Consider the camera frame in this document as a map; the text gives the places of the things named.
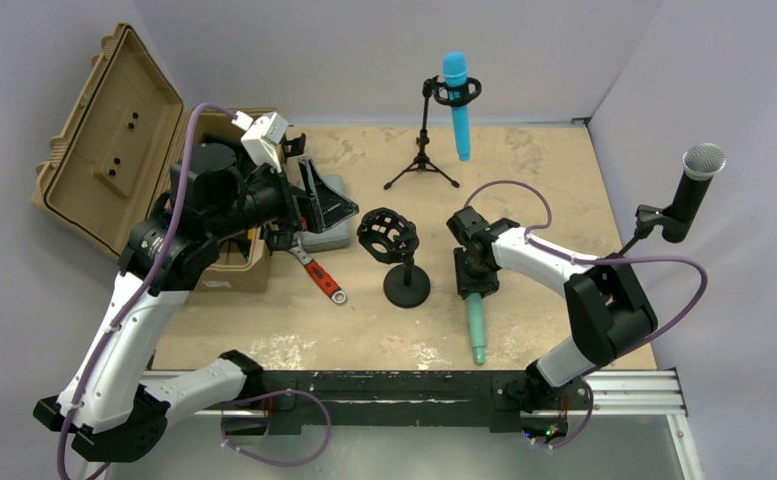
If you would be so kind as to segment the green microphone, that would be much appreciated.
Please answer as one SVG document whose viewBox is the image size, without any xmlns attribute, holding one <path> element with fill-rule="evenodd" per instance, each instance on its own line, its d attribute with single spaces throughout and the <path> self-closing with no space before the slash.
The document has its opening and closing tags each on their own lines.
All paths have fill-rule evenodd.
<svg viewBox="0 0 777 480">
<path fill-rule="evenodd" d="M 465 298 L 468 337 L 473 361 L 481 366 L 487 360 L 486 317 L 483 299 L 479 293 L 471 293 Z"/>
</svg>

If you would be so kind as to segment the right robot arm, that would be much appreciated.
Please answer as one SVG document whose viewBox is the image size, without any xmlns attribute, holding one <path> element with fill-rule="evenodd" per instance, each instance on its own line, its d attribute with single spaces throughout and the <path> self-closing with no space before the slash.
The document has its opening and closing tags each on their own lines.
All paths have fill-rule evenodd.
<svg viewBox="0 0 777 480">
<path fill-rule="evenodd" d="M 623 356 L 658 327 L 641 283 L 620 255 L 563 249 L 513 220 L 490 223 L 472 207 L 455 212 L 446 226 L 460 245 L 461 280 L 494 280 L 510 270 L 564 299 L 569 336 L 525 370 L 524 395 L 537 406 L 552 405 L 565 385 Z"/>
</svg>

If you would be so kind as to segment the blue microphone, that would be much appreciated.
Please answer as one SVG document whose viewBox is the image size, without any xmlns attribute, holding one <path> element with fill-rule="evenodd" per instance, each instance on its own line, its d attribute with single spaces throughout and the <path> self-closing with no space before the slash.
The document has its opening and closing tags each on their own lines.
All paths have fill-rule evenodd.
<svg viewBox="0 0 777 480">
<path fill-rule="evenodd" d="M 449 87 L 447 93 L 450 100 L 461 100 L 462 89 L 468 81 L 467 60 L 461 52 L 447 53 L 442 62 L 442 75 Z M 471 158 L 471 137 L 467 104 L 451 107 L 453 132 L 456 150 L 460 161 Z"/>
</svg>

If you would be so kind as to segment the black silver-head microphone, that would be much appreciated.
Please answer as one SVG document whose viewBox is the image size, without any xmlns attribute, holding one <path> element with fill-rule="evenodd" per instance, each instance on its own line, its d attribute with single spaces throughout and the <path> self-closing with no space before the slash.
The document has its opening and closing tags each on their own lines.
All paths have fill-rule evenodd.
<svg viewBox="0 0 777 480">
<path fill-rule="evenodd" d="M 680 243 L 686 238 L 712 179 L 725 164 L 723 150 L 713 143 L 699 144 L 685 152 L 683 174 L 671 203 L 662 210 L 669 219 L 662 231 L 665 241 Z"/>
</svg>

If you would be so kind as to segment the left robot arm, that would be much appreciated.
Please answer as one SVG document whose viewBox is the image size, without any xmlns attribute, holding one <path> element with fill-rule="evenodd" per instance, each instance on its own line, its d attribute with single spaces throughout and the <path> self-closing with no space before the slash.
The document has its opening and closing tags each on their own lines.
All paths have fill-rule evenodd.
<svg viewBox="0 0 777 480">
<path fill-rule="evenodd" d="M 273 249 L 287 250 L 300 232 L 321 233 L 358 213 L 311 159 L 298 165 L 300 182 L 269 165 L 244 173 L 234 150 L 222 144 L 193 146 L 172 165 L 171 189 L 130 232 L 83 363 L 60 394 L 34 408 L 64 448 L 91 462 L 134 462 L 198 411 L 259 402 L 266 391 L 262 367 L 235 350 L 159 385 L 144 384 L 142 376 L 167 324 L 218 261 L 222 242 L 261 228 Z"/>
</svg>

